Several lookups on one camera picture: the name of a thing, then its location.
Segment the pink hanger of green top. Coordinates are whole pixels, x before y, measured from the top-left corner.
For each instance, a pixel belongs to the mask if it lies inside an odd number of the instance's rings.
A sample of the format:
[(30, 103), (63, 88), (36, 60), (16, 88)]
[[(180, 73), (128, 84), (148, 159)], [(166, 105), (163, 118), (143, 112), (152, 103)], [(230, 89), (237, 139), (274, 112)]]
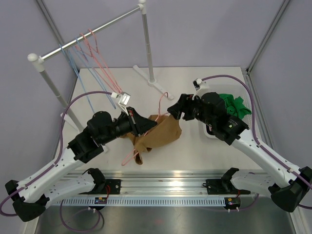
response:
[(109, 79), (109, 83), (110, 83), (109, 87), (111, 87), (114, 92), (121, 93), (122, 88), (119, 86), (115, 76), (113, 75), (112, 71), (108, 67), (106, 61), (104, 60), (104, 57), (100, 53), (100, 50), (98, 48), (97, 37), (95, 36), (95, 34), (92, 32), (91, 29), (88, 29), (88, 31), (91, 33), (91, 35), (95, 41), (95, 47), (93, 47), (89, 43), (88, 39), (86, 39), (86, 44), (87, 44), (89, 51), (92, 55), (91, 57), (96, 62), (96, 64), (99, 66), (101, 71), (105, 74), (105, 76)]

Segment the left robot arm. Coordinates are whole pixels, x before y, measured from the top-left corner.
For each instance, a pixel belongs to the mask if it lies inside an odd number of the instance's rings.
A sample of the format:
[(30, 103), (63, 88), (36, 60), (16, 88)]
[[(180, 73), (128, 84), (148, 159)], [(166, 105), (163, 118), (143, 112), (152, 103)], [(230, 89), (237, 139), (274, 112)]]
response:
[(81, 193), (102, 193), (106, 179), (96, 168), (89, 169), (76, 179), (60, 180), (103, 153), (105, 144), (127, 133), (143, 135), (157, 125), (156, 121), (140, 116), (132, 107), (128, 107), (127, 111), (128, 114), (121, 112), (118, 118), (112, 118), (106, 111), (95, 113), (86, 128), (68, 143), (57, 159), (27, 179), (8, 181), (5, 188), (13, 201), (13, 216), (28, 222), (63, 199)]

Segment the mustard brown tank top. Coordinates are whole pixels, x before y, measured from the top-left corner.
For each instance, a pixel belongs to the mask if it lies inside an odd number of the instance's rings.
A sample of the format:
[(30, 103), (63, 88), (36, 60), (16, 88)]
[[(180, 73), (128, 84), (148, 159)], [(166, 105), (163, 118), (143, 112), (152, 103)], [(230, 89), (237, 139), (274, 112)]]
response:
[(141, 154), (148, 153), (154, 148), (163, 147), (168, 145), (181, 136), (182, 129), (179, 125), (179, 120), (174, 119), (172, 115), (150, 115), (148, 119), (155, 120), (157, 126), (150, 129), (145, 136), (136, 137), (128, 133), (122, 138), (128, 138), (134, 146), (134, 160), (136, 164), (142, 165), (143, 159)]

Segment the light blue wire hanger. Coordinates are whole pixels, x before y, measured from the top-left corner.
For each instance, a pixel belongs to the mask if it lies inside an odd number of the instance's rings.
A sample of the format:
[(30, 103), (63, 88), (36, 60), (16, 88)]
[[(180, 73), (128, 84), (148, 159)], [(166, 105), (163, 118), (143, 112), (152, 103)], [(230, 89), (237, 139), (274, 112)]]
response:
[(70, 66), (72, 67), (72, 69), (74, 70), (74, 73), (76, 74), (80, 84), (81, 84), (81, 87), (83, 89), (83, 92), (86, 93), (86, 89), (85, 89), (85, 86), (83, 84), (83, 81), (79, 75), (79, 72), (78, 72), (78, 69), (77, 69), (77, 66), (74, 62), (74, 58), (72, 57), (70, 51), (65, 51), (64, 49), (61, 48), (61, 52), (63, 53), (63, 55), (66, 57), (67, 61), (69, 62)]

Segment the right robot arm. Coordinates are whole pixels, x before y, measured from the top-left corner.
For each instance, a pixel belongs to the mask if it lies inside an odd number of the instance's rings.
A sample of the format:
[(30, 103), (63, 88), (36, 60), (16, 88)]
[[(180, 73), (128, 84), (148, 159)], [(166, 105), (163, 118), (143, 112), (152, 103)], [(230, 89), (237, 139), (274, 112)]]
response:
[(196, 119), (211, 128), (219, 140), (243, 152), (267, 175), (244, 173), (229, 169), (222, 177), (226, 193), (246, 190), (270, 197), (279, 208), (293, 212), (312, 188), (312, 170), (289, 163), (273, 149), (266, 147), (240, 118), (227, 113), (224, 100), (215, 92), (201, 97), (182, 94), (167, 111), (177, 120)]

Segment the green tank top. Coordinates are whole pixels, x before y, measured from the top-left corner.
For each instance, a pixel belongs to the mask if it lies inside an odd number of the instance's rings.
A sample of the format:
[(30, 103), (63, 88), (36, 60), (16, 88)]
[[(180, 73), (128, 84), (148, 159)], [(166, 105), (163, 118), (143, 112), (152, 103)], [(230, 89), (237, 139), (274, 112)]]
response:
[(228, 114), (239, 119), (252, 114), (252, 111), (243, 104), (244, 100), (241, 96), (236, 98), (232, 94), (219, 94), (219, 96), (224, 100)]

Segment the pink hanger of mauve top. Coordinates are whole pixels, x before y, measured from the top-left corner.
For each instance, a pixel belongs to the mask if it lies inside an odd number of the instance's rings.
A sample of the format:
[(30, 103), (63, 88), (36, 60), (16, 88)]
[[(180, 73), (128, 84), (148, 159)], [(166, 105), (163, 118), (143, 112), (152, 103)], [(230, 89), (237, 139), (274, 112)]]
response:
[(100, 80), (100, 84), (105, 84), (111, 91), (120, 94), (122, 88), (99, 51), (97, 38), (94, 38), (95, 47), (93, 47), (86, 36), (82, 33), (80, 36), (83, 40), (79, 42), (78, 38), (75, 38), (77, 44), (74, 49), (81, 62), (90, 69), (92, 75)]

